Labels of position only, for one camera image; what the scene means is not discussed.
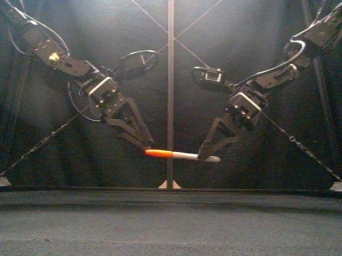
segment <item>orange and white object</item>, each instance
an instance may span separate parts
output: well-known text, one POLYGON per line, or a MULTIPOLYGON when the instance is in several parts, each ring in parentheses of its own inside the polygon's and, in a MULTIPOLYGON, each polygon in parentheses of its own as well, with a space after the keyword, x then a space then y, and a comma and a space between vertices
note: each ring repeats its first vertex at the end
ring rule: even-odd
MULTIPOLYGON (((177 159, 187 159, 201 161, 198 159, 198 154, 190 154, 183 152, 174 152, 170 150, 161 150, 161 149, 147 149, 145 151, 146 155, 162 158, 177 158, 177 159)), ((217 156, 210 156, 207 159, 203 160, 205 162, 219 163, 221 158, 217 156)))

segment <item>black backdrop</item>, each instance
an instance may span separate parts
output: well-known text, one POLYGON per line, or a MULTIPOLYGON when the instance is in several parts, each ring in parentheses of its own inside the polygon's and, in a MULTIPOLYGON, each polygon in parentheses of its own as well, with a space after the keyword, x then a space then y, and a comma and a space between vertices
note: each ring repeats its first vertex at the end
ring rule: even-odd
MULTIPOLYGON (((157 68, 146 77, 126 82, 121 89, 137 101, 155 148, 166 148, 171 68, 165 47, 167 0, 44 0, 30 1, 27 8, 28 13, 62 35, 72 57, 87 59, 97 67, 114 67, 118 59, 133 51, 163 49, 157 68)), ((174 11, 179 41, 175 42, 174 149, 195 153, 214 118, 223 114, 226 96, 198 88, 191 80, 191 68, 203 64, 219 67, 227 72, 229 80, 238 82, 280 63, 289 38, 306 25, 297 0, 175 1, 174 11)), ((0 24, 2 163, 6 169, 66 123, 75 110, 67 99, 64 76, 36 58, 15 53, 3 17, 0 24)), ((341 117, 337 54, 338 51, 325 58, 336 125, 341 117)), ((312 66, 290 86, 274 93, 268 114, 325 163, 338 168, 318 86, 312 66)), ((129 142, 115 137, 113 129, 77 119, 10 172, 11 182, 19 185, 158 187, 167 178, 166 160, 145 156, 129 142)), ((264 118, 258 129, 239 143, 221 150, 218 156, 222 158, 219 164, 174 161, 174 178, 183 188, 329 189, 333 184, 330 175, 264 118)))

